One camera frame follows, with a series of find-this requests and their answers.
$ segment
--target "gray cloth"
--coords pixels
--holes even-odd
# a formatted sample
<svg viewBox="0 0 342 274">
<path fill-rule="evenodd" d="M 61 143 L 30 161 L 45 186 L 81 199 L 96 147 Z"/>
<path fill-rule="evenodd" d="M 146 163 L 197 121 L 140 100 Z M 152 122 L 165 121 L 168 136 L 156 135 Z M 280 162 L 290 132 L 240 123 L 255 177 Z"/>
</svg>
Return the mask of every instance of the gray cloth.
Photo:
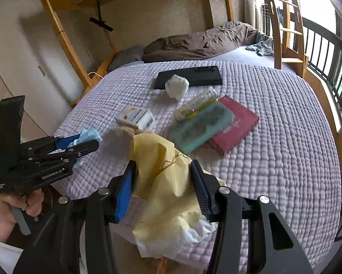
<svg viewBox="0 0 342 274">
<path fill-rule="evenodd" d="M 259 31 L 240 21 L 229 21 L 203 32 L 159 38 L 144 49 L 145 63 L 201 60 L 257 43 Z"/>
<path fill-rule="evenodd" d="M 274 55 L 274 40 L 273 38 L 269 38 L 266 41 L 247 46 L 246 49 L 256 51 L 259 56 Z"/>
<path fill-rule="evenodd" d="M 144 45 L 137 44 L 127 49 L 119 51 L 114 59 L 107 67 L 108 73 L 114 71 L 116 68 L 124 66 L 132 62 L 142 61 L 144 55 Z"/>
</svg>

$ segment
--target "pillow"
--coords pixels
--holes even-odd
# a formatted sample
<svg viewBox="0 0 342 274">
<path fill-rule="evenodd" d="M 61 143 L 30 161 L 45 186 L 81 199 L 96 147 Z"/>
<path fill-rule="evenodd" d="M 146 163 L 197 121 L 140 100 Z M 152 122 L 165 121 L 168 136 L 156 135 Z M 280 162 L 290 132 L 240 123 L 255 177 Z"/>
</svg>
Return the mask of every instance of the pillow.
<svg viewBox="0 0 342 274">
<path fill-rule="evenodd" d="M 144 56 L 144 48 L 144 45 L 137 44 L 119 51 L 107 67 L 107 72 L 110 73 L 111 71 L 114 71 L 116 68 L 119 68 L 125 64 L 142 61 L 142 57 Z"/>
</svg>

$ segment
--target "pink book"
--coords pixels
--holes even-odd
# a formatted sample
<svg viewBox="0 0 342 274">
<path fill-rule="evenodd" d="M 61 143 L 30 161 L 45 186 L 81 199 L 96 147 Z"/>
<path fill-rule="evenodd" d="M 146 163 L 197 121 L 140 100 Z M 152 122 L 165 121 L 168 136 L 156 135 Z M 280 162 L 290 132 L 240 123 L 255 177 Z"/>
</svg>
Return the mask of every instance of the pink book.
<svg viewBox="0 0 342 274">
<path fill-rule="evenodd" d="M 220 155 L 224 155 L 238 145 L 257 125 L 259 117 L 228 96 L 218 100 L 234 114 L 233 122 L 223 131 L 215 134 L 210 143 Z"/>
</svg>

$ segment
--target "wooden ladder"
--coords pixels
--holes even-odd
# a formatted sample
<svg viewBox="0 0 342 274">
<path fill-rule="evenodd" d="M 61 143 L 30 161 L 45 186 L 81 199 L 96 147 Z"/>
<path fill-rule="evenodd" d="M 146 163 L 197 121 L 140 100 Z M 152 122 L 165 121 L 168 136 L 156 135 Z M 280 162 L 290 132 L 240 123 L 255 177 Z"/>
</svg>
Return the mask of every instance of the wooden ladder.
<svg viewBox="0 0 342 274">
<path fill-rule="evenodd" d="M 298 0 L 278 0 L 283 2 L 283 27 L 280 27 L 279 15 L 275 6 L 275 0 L 266 0 L 270 12 L 271 26 L 273 29 L 274 39 L 274 62 L 275 68 L 281 69 L 281 63 L 292 64 L 297 74 L 303 77 L 307 67 L 307 57 L 305 56 L 305 42 L 303 35 L 303 22 L 300 14 Z M 295 29 L 290 28 L 290 9 L 292 6 L 295 14 Z M 281 40 L 280 31 L 283 31 L 283 39 Z M 296 34 L 298 43 L 298 52 L 289 48 L 290 33 Z"/>
</svg>

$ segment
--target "black bracket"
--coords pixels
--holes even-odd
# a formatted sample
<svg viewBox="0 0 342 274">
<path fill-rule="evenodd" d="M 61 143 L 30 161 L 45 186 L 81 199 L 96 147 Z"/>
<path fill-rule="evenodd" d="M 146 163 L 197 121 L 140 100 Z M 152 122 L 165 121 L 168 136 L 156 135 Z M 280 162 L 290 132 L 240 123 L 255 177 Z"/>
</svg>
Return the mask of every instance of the black bracket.
<svg viewBox="0 0 342 274">
<path fill-rule="evenodd" d="M 99 14 L 99 19 L 97 20 L 94 17 L 90 17 L 89 21 L 91 23 L 94 23 L 94 24 L 98 25 L 99 27 L 109 31 L 109 32 L 113 31 L 114 29 L 112 27 L 108 26 L 106 24 L 106 21 L 102 20 L 102 18 L 101 18 L 100 2 L 96 1 L 96 4 L 97 4 L 97 13 Z"/>
</svg>

